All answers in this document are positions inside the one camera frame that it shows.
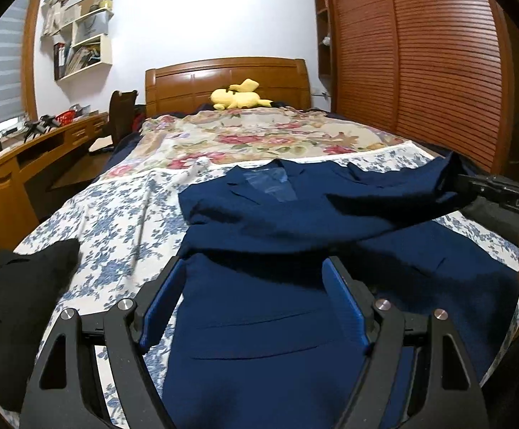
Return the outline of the navy blue suit jacket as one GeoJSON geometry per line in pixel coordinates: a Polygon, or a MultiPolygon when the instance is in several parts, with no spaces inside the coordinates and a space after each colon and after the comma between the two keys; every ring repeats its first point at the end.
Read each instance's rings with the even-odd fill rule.
{"type": "Polygon", "coordinates": [[[180,428],[329,428],[370,347],[325,290],[337,257],[405,312],[450,316],[482,377],[519,297],[515,273],[439,225],[460,158],[368,172],[275,160],[179,196],[186,284],[164,379],[180,428]]]}

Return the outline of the black folded garment right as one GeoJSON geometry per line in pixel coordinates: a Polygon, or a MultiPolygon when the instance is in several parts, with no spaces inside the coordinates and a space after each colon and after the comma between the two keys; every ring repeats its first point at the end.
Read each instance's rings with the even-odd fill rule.
{"type": "Polygon", "coordinates": [[[486,198],[476,198],[461,209],[462,214],[488,231],[493,231],[515,246],[519,246],[519,215],[489,202],[486,198]]]}

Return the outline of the black folded garment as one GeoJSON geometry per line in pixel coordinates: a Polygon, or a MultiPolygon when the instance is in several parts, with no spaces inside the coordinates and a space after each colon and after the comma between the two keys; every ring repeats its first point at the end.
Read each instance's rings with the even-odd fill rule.
{"type": "Polygon", "coordinates": [[[0,251],[0,406],[19,413],[43,333],[79,265],[80,243],[0,251]]]}
{"type": "Polygon", "coordinates": [[[519,215],[489,202],[486,198],[476,198],[461,209],[462,214],[488,231],[493,231],[515,246],[519,246],[519,215]]]}

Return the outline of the black folded garment left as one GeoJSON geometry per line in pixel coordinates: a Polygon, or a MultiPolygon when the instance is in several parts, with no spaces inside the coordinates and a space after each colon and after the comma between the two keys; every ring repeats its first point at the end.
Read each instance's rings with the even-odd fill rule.
{"type": "Polygon", "coordinates": [[[19,413],[43,333],[79,265],[80,243],[0,251],[0,406],[19,413]]]}

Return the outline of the wooden louvered wardrobe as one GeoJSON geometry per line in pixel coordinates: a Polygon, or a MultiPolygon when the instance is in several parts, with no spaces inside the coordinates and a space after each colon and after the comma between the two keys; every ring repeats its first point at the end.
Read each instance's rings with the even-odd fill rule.
{"type": "Polygon", "coordinates": [[[512,51],[494,0],[315,0],[334,112],[504,171],[512,51]]]}

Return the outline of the blue floral white bedsheet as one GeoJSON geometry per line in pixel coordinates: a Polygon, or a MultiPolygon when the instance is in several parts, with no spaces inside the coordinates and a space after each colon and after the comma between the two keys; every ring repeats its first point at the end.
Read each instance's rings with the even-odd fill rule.
{"type": "MultiPolygon", "coordinates": [[[[364,171],[388,172],[417,168],[433,156],[412,142],[375,151],[291,159],[296,163],[333,161],[352,163],[364,171]]],[[[114,300],[133,296],[141,285],[156,277],[173,256],[187,226],[178,205],[177,194],[188,185],[223,176],[231,168],[254,168],[271,160],[214,165],[207,157],[192,160],[184,169],[162,167],[143,171],[110,168],[100,179],[63,204],[44,223],[32,231],[14,251],[32,254],[54,242],[76,238],[80,242],[80,265],[68,290],[59,299],[40,339],[39,357],[59,315],[66,308],[82,314],[105,310],[114,300]]],[[[511,242],[488,231],[458,211],[435,220],[439,225],[466,236],[494,260],[517,271],[519,250],[511,242]]],[[[167,360],[176,321],[176,311],[167,325],[156,351],[146,362],[153,382],[164,383],[167,360]]],[[[96,347],[103,396],[111,422],[129,428],[111,374],[105,347],[96,347]]]]}

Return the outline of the long wooden desk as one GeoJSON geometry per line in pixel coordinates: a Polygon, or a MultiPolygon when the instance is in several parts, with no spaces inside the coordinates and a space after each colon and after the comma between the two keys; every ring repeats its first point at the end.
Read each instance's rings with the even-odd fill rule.
{"type": "Polygon", "coordinates": [[[43,172],[55,172],[70,153],[86,151],[107,119],[106,112],[89,115],[0,157],[0,250],[14,249],[39,225],[38,210],[45,194],[31,198],[30,180],[43,172]]]}

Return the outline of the red floral beige blanket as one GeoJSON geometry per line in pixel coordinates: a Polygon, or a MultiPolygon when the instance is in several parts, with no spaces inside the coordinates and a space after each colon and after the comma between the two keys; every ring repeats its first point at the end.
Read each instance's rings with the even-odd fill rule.
{"type": "Polygon", "coordinates": [[[202,109],[184,117],[163,114],[145,120],[139,135],[115,152],[100,177],[125,177],[153,168],[177,171],[200,158],[214,165],[294,160],[373,151],[403,141],[320,109],[202,109]]]}

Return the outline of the red basket on desk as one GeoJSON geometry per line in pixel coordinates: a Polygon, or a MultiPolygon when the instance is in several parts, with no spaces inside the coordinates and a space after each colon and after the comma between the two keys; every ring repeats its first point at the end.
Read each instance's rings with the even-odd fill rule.
{"type": "Polygon", "coordinates": [[[60,126],[66,126],[73,122],[75,119],[76,111],[73,109],[66,110],[65,112],[60,113],[56,117],[56,121],[60,124],[60,126]]]}

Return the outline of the yellow plush toy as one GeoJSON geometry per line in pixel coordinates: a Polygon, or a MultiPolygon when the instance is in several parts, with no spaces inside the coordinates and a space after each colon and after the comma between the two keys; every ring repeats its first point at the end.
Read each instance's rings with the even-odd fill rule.
{"type": "Polygon", "coordinates": [[[255,80],[245,79],[241,84],[231,84],[228,89],[214,90],[210,100],[216,110],[271,108],[272,101],[261,99],[255,92],[258,86],[255,80]]]}

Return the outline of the dark wooden chair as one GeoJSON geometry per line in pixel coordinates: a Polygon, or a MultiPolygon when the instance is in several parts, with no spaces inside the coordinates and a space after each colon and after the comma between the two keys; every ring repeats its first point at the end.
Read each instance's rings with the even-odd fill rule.
{"type": "Polygon", "coordinates": [[[114,145],[117,145],[133,131],[137,96],[138,92],[136,90],[128,92],[114,91],[112,93],[109,102],[107,130],[114,145]]]}

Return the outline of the grey zebra window blind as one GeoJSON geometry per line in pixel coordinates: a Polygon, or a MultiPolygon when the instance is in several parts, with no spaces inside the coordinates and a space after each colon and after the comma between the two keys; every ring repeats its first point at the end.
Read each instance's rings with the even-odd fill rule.
{"type": "Polygon", "coordinates": [[[21,60],[30,0],[14,0],[0,17],[0,123],[23,114],[21,60]]]}

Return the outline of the wooden headboard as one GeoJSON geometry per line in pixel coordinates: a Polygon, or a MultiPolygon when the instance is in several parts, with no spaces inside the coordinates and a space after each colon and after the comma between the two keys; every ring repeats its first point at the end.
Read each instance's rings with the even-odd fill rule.
{"type": "Polygon", "coordinates": [[[145,73],[146,114],[194,112],[210,102],[211,93],[245,79],[259,83],[261,98],[311,109],[306,62],[299,58],[229,57],[151,69],[145,73]]]}

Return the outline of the white wall shelf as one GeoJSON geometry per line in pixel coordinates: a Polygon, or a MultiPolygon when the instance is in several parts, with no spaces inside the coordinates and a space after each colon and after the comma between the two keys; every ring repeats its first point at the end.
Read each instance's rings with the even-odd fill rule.
{"type": "Polygon", "coordinates": [[[53,44],[55,82],[67,82],[94,68],[112,66],[109,23],[114,0],[47,0],[43,38],[53,44]]]}

